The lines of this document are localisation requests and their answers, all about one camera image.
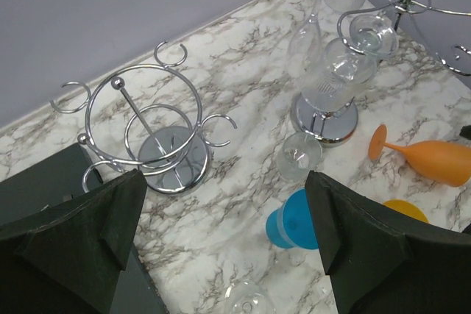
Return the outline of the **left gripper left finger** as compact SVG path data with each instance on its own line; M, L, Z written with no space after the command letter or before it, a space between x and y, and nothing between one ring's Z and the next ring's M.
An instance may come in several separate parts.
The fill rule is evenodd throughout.
M133 170L1 226L1 312L110 312L145 194Z

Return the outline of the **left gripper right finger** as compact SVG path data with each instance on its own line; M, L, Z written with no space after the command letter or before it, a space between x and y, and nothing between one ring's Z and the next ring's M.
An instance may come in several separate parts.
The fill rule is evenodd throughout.
M312 171L306 198L339 313L469 313L470 229L403 215Z

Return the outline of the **yellow plastic goblet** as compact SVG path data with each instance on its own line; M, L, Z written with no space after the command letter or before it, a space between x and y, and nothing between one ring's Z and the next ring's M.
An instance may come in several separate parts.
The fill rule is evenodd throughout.
M407 215L408 217L417 219L418 221L429 223L428 218L426 215L414 204L401 199L392 199L385 201L383 206L388 207L389 209L395 210L403 215Z

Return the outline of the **tall clear flute glass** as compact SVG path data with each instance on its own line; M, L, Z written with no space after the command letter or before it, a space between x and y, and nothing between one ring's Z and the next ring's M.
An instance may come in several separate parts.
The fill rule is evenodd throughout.
M319 25L322 0L314 0L310 15L297 28L288 45L285 70L294 86L302 90L308 78L322 60L323 43Z

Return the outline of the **clear ribbed wine glass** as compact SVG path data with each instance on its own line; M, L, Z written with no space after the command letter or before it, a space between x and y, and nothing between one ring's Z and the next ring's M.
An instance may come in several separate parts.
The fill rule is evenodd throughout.
M304 101L318 111L340 110L369 86L378 62L392 57L398 49L396 32L383 13L354 17L348 40L364 54L349 49L341 38L332 40L308 77L308 85L300 91Z

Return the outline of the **short ribbed clear glass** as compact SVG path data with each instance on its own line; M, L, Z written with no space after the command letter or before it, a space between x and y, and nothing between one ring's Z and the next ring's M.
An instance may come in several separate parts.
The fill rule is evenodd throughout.
M313 135L295 132L280 147L276 158L277 169L284 179L305 179L318 166L322 153L322 146Z

